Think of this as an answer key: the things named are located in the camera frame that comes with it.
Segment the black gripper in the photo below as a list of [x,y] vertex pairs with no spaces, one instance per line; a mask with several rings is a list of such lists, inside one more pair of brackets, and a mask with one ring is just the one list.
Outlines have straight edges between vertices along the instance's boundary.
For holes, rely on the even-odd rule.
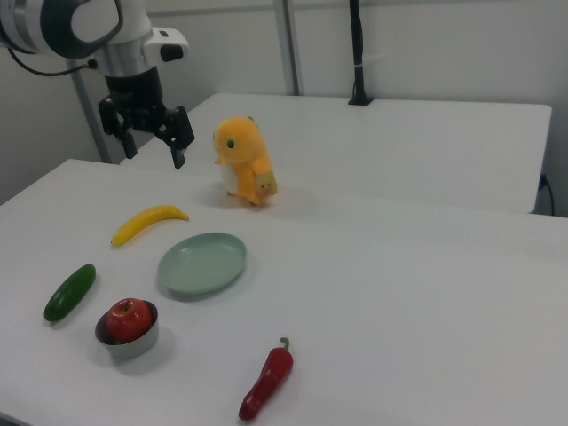
[[103,131],[121,143],[127,159],[136,155],[130,133],[153,133],[169,148],[176,169],[185,164],[185,151],[195,140],[192,125],[183,106],[170,109],[163,104],[162,84],[157,67],[127,77],[106,76],[110,97],[98,103]]

